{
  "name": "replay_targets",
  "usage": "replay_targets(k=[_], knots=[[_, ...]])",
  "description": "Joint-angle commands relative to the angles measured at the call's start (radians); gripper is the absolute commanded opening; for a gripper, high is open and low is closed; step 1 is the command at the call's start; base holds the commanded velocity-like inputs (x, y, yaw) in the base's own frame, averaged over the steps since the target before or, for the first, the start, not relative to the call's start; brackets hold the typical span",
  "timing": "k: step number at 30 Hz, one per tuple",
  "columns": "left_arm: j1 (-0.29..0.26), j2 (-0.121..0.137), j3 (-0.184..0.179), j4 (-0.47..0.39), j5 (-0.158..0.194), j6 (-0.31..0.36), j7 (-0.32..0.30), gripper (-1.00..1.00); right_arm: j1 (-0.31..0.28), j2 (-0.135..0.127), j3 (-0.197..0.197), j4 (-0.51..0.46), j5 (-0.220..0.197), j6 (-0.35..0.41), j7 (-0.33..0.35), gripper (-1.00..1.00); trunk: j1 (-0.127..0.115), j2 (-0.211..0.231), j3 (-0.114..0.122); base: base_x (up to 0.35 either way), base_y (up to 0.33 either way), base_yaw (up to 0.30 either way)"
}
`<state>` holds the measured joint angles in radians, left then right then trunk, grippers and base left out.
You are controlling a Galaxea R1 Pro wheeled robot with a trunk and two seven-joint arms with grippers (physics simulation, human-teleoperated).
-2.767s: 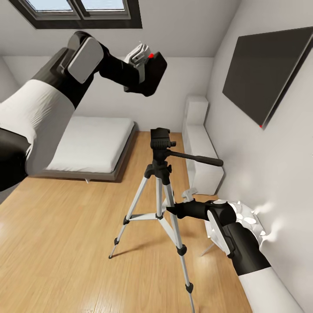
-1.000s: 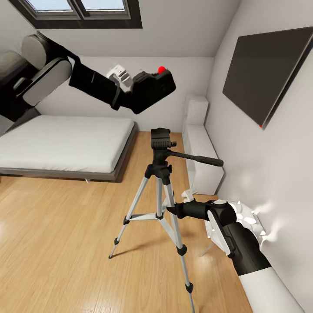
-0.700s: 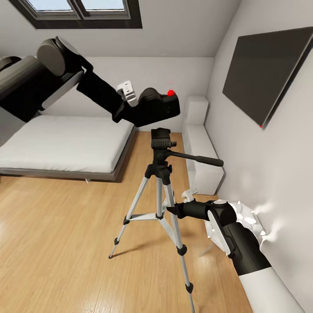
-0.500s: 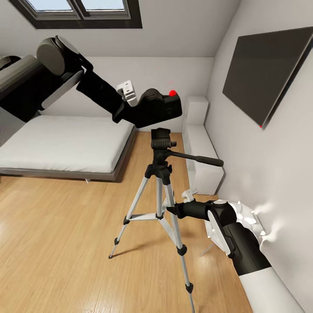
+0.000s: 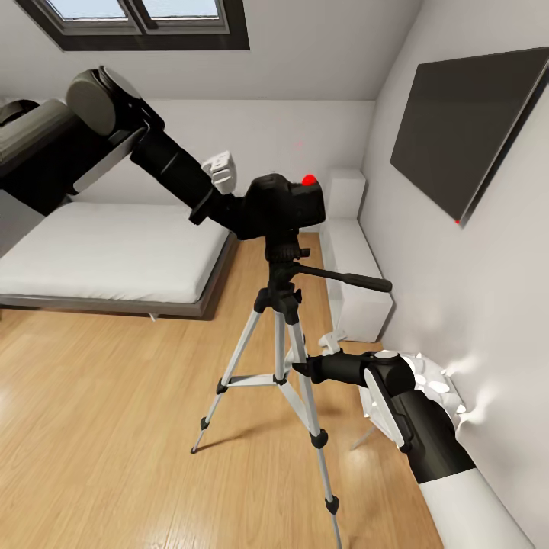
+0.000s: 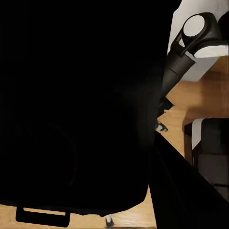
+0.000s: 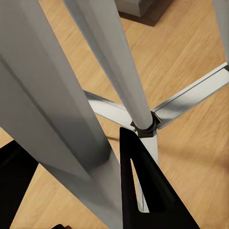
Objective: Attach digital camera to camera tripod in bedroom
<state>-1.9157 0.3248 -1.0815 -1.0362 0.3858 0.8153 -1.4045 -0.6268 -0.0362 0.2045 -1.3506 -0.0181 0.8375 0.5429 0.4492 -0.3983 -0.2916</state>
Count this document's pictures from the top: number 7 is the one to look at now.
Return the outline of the camera tripod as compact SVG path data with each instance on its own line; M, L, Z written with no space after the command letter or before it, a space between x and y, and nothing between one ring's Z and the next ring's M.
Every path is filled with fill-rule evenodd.
M109 229L123 229L121 167L98 114L159 167L161 130L229 84L229 0L212 0L226 62L150 110L114 0L62 0L124 105L82 89L38 0L0 0L0 127ZM137 177L138 210L150 213Z

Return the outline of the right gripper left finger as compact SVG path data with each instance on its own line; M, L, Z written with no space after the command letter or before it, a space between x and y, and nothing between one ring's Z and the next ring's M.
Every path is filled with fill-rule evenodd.
M38 164L15 140L0 148L0 229L10 229Z

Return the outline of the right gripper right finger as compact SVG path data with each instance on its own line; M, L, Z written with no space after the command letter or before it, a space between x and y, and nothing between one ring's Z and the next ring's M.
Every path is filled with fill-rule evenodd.
M123 229L200 229L135 132L120 127ZM138 210L131 160L150 213Z

